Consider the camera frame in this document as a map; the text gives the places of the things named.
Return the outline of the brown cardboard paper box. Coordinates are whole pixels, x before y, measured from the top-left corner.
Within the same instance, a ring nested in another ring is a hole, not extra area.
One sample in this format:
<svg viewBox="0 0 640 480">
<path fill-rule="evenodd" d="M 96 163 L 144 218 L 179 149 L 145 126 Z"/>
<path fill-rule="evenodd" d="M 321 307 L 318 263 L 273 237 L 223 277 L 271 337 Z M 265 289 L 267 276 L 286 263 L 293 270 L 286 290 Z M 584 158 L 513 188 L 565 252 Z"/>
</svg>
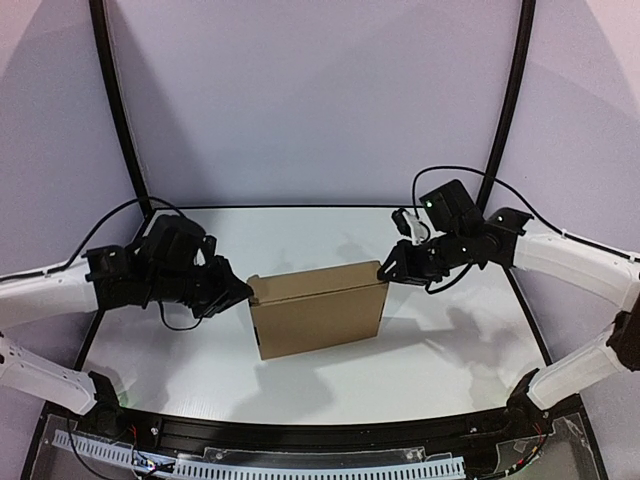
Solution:
<svg viewBox="0 0 640 480">
<path fill-rule="evenodd" d="M 388 284 L 378 261 L 248 279 L 260 357 L 271 360 L 374 338 Z"/>
</svg>

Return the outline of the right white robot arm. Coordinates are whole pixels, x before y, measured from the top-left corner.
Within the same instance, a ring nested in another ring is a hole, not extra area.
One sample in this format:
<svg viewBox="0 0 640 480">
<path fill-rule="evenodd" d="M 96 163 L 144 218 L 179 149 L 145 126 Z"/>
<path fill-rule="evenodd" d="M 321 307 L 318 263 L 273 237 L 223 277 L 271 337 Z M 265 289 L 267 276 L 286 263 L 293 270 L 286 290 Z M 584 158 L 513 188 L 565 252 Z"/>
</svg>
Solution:
<svg viewBox="0 0 640 480">
<path fill-rule="evenodd" d="M 639 256 L 576 236 L 528 206 L 485 215 L 453 180 L 391 215 L 401 240 L 378 271 L 384 282 L 440 289 L 458 268 L 496 265 L 528 287 L 549 281 L 531 298 L 587 318 L 587 331 L 550 365 L 524 375 L 510 394 L 511 410 L 543 414 L 611 376 L 639 369 Z"/>
</svg>

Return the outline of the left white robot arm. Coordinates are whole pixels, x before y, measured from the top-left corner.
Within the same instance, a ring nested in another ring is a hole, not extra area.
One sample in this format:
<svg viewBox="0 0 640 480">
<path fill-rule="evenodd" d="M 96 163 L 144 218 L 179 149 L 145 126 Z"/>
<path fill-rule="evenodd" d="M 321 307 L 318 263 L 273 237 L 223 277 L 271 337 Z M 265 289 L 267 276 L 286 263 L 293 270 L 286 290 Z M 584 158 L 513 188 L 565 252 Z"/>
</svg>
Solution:
<svg viewBox="0 0 640 480">
<path fill-rule="evenodd" d="M 1 326 L 151 303 L 182 305 L 198 321 L 211 318 L 253 294 L 216 254 L 216 244 L 198 223 L 162 215 L 127 246 L 90 249 L 68 264 L 2 279 Z M 7 337 L 1 339 L 1 383 L 80 416 L 115 415 L 120 408 L 109 378 L 63 367 Z"/>
</svg>

